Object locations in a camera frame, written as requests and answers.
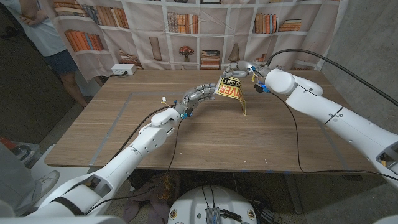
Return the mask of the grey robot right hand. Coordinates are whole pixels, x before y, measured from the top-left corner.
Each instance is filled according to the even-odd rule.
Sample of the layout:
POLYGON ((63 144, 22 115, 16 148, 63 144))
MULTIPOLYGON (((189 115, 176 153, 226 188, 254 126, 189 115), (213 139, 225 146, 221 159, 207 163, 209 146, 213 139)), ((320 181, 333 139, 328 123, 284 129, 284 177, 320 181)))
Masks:
POLYGON ((265 77, 270 71, 271 69, 252 62, 238 61, 229 64, 220 77, 244 78, 247 76, 252 76, 254 79, 261 80, 265 79, 265 77))

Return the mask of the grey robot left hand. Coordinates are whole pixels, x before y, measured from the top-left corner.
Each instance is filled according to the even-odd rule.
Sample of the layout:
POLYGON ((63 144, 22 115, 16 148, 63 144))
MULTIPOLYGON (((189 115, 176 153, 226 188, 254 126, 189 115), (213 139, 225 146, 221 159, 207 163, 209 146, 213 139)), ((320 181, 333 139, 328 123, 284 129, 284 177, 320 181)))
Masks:
POLYGON ((190 117, 192 111, 205 100, 214 100, 216 85, 214 83, 206 83, 189 89, 179 103, 175 106, 175 110, 180 114, 181 119, 190 117))

